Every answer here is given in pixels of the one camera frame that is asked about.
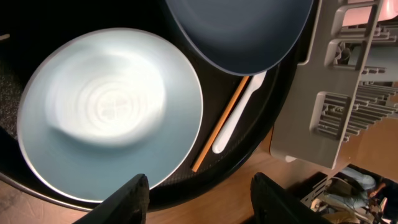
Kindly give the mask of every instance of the chopstick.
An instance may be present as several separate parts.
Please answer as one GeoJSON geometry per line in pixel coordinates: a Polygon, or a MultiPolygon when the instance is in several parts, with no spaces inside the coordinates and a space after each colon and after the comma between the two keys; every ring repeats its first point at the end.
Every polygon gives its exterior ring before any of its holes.
{"type": "Polygon", "coordinates": [[[246,82],[248,82],[249,77],[243,77],[241,83],[239,84],[238,88],[236,89],[234,95],[232,96],[231,100],[228,103],[228,106],[225,108],[223,115],[221,115],[220,120],[218,120],[218,123],[216,127],[214,128],[213,132],[211,133],[209,139],[207,140],[205,147],[200,152],[200,155],[196,159],[196,161],[192,165],[192,171],[196,172],[198,171],[200,164],[203,162],[205,159],[205,156],[207,152],[209,151],[211,145],[213,144],[214,140],[217,137],[217,134],[219,133],[220,129],[223,127],[224,122],[228,115],[231,112],[232,107],[234,106],[236,100],[238,99],[239,95],[241,94],[243,87],[245,86],[246,82]]]}

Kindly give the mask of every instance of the white utensil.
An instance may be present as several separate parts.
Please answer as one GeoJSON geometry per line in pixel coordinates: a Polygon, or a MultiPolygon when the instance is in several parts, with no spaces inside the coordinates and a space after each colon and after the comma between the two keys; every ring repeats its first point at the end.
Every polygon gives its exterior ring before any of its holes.
{"type": "Polygon", "coordinates": [[[262,72],[253,76],[253,78],[251,79],[249,86],[244,91],[242,98],[239,100],[239,103],[236,105],[234,111],[231,113],[220,133],[217,135],[217,138],[214,141],[212,147],[214,153],[218,154],[224,151],[224,148],[228,143],[232,133],[234,132],[236,124],[238,123],[239,118],[241,117],[242,112],[250,99],[250,96],[254,91],[260,88],[262,82],[264,81],[264,78],[266,77],[266,73],[266,71],[262,72]]]}

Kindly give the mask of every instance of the pink object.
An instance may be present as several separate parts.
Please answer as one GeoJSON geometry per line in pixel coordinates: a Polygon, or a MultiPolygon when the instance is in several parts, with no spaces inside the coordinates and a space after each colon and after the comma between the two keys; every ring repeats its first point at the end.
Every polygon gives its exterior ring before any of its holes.
{"type": "MultiPolygon", "coordinates": [[[[372,0],[348,0],[348,3],[365,2],[372,0]]],[[[365,24],[368,22],[371,7],[362,7],[350,9],[346,12],[344,17],[343,26],[353,26],[358,24],[365,24]]],[[[379,21],[393,19],[398,16],[398,0],[384,0],[379,21]]]]}

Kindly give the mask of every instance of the black tray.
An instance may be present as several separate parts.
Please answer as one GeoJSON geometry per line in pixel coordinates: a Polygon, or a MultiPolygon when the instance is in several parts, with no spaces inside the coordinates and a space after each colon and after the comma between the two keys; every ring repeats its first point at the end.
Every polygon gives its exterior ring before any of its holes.
{"type": "MultiPolygon", "coordinates": [[[[0,42],[0,60],[11,65],[19,85],[15,88],[23,88],[39,64],[65,42],[87,32],[110,27],[131,27],[157,34],[175,44],[195,67],[204,101],[201,129],[183,164],[165,182],[151,190],[149,210],[152,211],[178,205],[205,193],[230,176],[249,158],[279,114],[299,57],[305,55],[305,50],[301,52],[299,49],[307,48],[308,37],[312,31],[312,25],[306,26],[301,43],[299,41],[280,64],[268,71],[263,85],[252,95],[226,149],[221,154],[210,151],[199,171],[194,173],[190,166],[220,118],[241,77],[225,74],[191,52],[172,33],[160,5],[155,4],[155,1],[112,1],[104,5],[92,2],[87,3],[87,6],[79,3],[78,7],[68,1],[62,9],[58,8],[56,2],[54,6],[50,5],[51,2],[22,2],[13,3],[15,7],[10,6],[8,12],[18,21],[3,26],[11,34],[11,38],[0,42]],[[17,7],[21,4],[29,5],[29,10],[23,11],[17,7]]],[[[15,99],[11,102],[17,103],[20,97],[14,95],[15,99]]],[[[11,126],[15,125],[12,119],[6,121],[11,126]]],[[[97,206],[97,203],[64,197],[44,185],[28,168],[17,141],[2,128],[0,142],[1,180],[28,194],[66,207],[87,211],[97,206]]]]}

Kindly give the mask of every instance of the orange stick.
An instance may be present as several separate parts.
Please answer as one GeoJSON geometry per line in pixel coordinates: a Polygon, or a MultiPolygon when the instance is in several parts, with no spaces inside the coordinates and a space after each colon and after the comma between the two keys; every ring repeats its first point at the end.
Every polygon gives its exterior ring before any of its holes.
{"type": "Polygon", "coordinates": [[[205,156],[207,152],[209,151],[211,145],[213,144],[214,140],[217,137],[217,134],[223,127],[226,118],[228,117],[229,113],[231,112],[232,107],[234,106],[236,100],[238,99],[239,95],[241,94],[243,87],[245,86],[246,82],[248,81],[249,77],[243,77],[241,83],[239,84],[238,88],[236,89],[234,95],[232,96],[232,99],[229,101],[228,106],[225,108],[223,115],[221,116],[220,120],[218,121],[216,128],[213,130],[210,138],[207,140],[205,147],[201,150],[200,155],[196,159],[196,161],[193,163],[192,170],[194,172],[198,171],[200,164],[203,162],[205,159],[205,156]]]}

